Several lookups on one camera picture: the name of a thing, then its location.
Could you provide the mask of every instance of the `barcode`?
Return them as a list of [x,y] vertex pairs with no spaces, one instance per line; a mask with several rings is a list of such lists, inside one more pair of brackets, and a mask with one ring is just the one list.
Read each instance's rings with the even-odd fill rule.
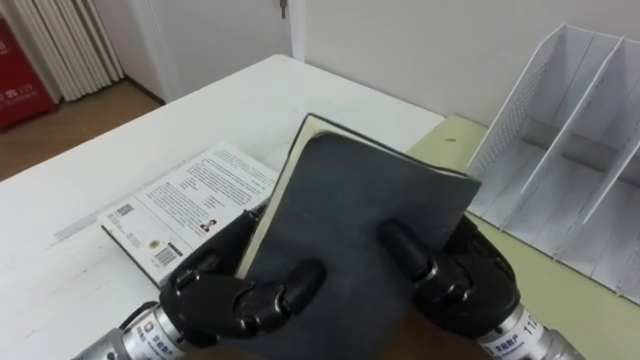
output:
[[171,264],[171,262],[178,258],[178,255],[173,251],[173,249],[169,246],[162,249],[159,253],[156,254],[156,260],[162,265],[166,267]]
[[131,206],[131,204],[125,204],[120,209],[116,210],[116,212],[120,216],[125,216],[132,211],[133,211],[133,206]]

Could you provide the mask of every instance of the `black rubber fingertip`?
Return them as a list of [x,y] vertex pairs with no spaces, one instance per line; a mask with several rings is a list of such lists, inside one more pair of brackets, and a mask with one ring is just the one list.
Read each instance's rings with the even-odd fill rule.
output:
[[327,269],[322,261],[305,260],[298,264],[286,277],[285,302],[292,314],[299,314],[316,296],[325,279]]
[[377,238],[405,277],[414,280],[424,272],[428,250],[409,227],[397,220],[386,221],[378,226]]

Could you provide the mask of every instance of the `light green desk mat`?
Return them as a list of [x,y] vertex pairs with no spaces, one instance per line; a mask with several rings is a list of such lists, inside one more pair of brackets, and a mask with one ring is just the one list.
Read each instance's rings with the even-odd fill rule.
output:
[[[464,171],[486,131],[482,125],[450,116],[409,154]],[[640,359],[640,306],[480,218],[470,217],[511,262],[522,302],[546,326],[560,330],[587,359]]]

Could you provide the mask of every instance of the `white curtain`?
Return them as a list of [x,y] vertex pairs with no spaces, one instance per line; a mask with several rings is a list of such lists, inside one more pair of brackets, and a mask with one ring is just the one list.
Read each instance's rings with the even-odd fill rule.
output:
[[93,0],[8,0],[65,100],[122,79],[124,73]]

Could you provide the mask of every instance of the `robotic hand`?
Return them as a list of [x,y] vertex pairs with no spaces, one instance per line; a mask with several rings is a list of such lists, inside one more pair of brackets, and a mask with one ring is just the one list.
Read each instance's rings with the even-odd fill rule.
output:
[[413,282],[414,305],[442,330],[475,339],[494,359],[584,360],[520,304],[511,265],[466,216],[440,251],[388,221],[378,240]]
[[268,283],[233,276],[257,220],[245,212],[226,226],[171,274],[159,303],[143,304],[75,359],[177,360],[222,338],[275,331],[300,314],[325,280],[320,261],[303,261]]

